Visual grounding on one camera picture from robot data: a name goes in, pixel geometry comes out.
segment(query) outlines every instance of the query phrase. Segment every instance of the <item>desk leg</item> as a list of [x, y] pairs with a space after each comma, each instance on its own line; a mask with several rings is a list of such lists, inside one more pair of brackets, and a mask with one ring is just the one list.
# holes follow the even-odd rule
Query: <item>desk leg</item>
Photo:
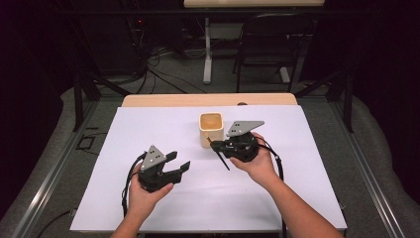
[[211, 59], [211, 49], [210, 49], [210, 23], [209, 23], [208, 18], [206, 18], [205, 32], [206, 32], [206, 61], [204, 63], [203, 83], [209, 84], [211, 82], [212, 59]]

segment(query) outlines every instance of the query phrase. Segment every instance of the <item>hand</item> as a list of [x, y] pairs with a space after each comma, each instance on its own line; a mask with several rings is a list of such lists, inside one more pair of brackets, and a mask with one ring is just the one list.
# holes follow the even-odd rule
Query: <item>hand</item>
[[139, 183], [139, 175], [137, 174], [139, 168], [140, 165], [137, 165], [133, 169], [134, 175], [131, 178], [129, 188], [129, 207], [127, 215], [117, 227], [117, 230], [112, 234], [111, 237], [113, 238], [136, 238], [140, 227], [146, 218], [151, 215], [158, 201], [173, 189], [173, 183], [169, 183], [155, 192], [148, 192], [142, 189], [142, 186]]
[[142, 186], [139, 183], [139, 175], [137, 174], [139, 169], [140, 165], [137, 165], [133, 169], [135, 175], [131, 178], [129, 188], [129, 207], [127, 216], [135, 215], [144, 221], [151, 215], [158, 201], [173, 189], [173, 183], [169, 183], [155, 192], [148, 192], [142, 189]]
[[[265, 145], [263, 136], [255, 132], [253, 132], [253, 135], [257, 138], [259, 144]], [[265, 189], [274, 179], [279, 179], [272, 164], [271, 154], [267, 149], [259, 148], [259, 153], [250, 162], [244, 163], [236, 158], [231, 158], [231, 162], [236, 168], [247, 172], [251, 179]]]

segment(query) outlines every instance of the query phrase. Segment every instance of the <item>black curtain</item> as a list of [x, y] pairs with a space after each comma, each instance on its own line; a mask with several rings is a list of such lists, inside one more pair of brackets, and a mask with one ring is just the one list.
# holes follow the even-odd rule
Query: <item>black curtain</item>
[[377, 120], [394, 171], [420, 204], [419, 10], [416, 1], [398, 1], [387, 9], [379, 37], [355, 73], [355, 96]]
[[[327, 9], [381, 10], [383, 22], [373, 31], [355, 65], [354, 95], [370, 109], [385, 134], [393, 169], [406, 192], [420, 203], [420, 11], [414, 0], [327, 0]], [[300, 80], [320, 80], [343, 68], [366, 19], [321, 19]]]
[[0, 3], [0, 217], [25, 184], [56, 126], [71, 73], [36, 1]]

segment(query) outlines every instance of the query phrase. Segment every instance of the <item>wooden table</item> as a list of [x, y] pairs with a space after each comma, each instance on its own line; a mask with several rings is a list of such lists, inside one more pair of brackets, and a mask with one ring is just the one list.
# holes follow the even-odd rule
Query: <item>wooden table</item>
[[324, 5], [324, 0], [184, 0], [186, 8], [315, 7], [322, 5]]
[[297, 105], [291, 93], [215, 93], [215, 94], [155, 94], [128, 95], [123, 107], [142, 106], [235, 106], [248, 105]]

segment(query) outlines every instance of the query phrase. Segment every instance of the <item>gray carpet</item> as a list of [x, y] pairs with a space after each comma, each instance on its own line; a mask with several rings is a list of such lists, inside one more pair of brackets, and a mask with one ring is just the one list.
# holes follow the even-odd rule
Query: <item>gray carpet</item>
[[[203, 58], [188, 59], [176, 55], [166, 55], [161, 57], [159, 61], [151, 60], [151, 64], [158, 63], [157, 66], [151, 66], [151, 69], [188, 93], [203, 93], [203, 91], [234, 92], [236, 77], [231, 74], [233, 61], [224, 58], [225, 53], [218, 54], [215, 52], [213, 81], [210, 85], [203, 85], [201, 82]], [[245, 72], [245, 77], [250, 78], [249, 80], [260, 77], [264, 77], [267, 81], [278, 79], [278, 75], [268, 70], [265, 74], [250, 70]], [[141, 83], [142, 79], [122, 86], [134, 93], [139, 89]], [[301, 87], [302, 83], [299, 83], [293, 90], [296, 91]], [[82, 132], [84, 136], [91, 135], [95, 138], [92, 147], [86, 151], [76, 150], [75, 147], [71, 148], [63, 173], [40, 217], [37, 217], [34, 229], [30, 232], [30, 237], [36, 237], [54, 217], [69, 209], [76, 208], [81, 200], [97, 158], [94, 154], [100, 152], [106, 137], [102, 133], [107, 133], [116, 108], [122, 102], [122, 97], [116, 95], [113, 91], [103, 86], [99, 86], [99, 88], [101, 88], [104, 97], [100, 102], [94, 104], [94, 113], [91, 118], [88, 118], [89, 120]], [[285, 88], [285, 85], [281, 85], [276, 90], [284, 90]], [[325, 89], [320, 88], [313, 95], [323, 95]], [[140, 93], [151, 92], [180, 93], [178, 89], [149, 73], [145, 86], [140, 90]], [[65, 93], [62, 98], [64, 110], [60, 121], [26, 186], [0, 222], [1, 237], [12, 236], [28, 210], [33, 197], [48, 175], [50, 168], [60, 159], [63, 148], [74, 136], [71, 132], [74, 124], [72, 90]], [[358, 169], [355, 152], [341, 126], [341, 120], [334, 114], [331, 103], [318, 96], [299, 99], [298, 102], [304, 109], [334, 191], [338, 199], [346, 206], [344, 214], [349, 226], [347, 237], [389, 237], [371, 193]], [[420, 237], [420, 230], [417, 227], [417, 224], [420, 224], [419, 205], [403, 192], [397, 177], [393, 173], [389, 150], [380, 128], [377, 127], [363, 103], [356, 98], [354, 102], [354, 135], [361, 145], [372, 172], [388, 198], [405, 237]], [[70, 232], [68, 229], [71, 220], [72, 217], [68, 215], [60, 218], [48, 228], [42, 237], [109, 237], [109, 234]]]

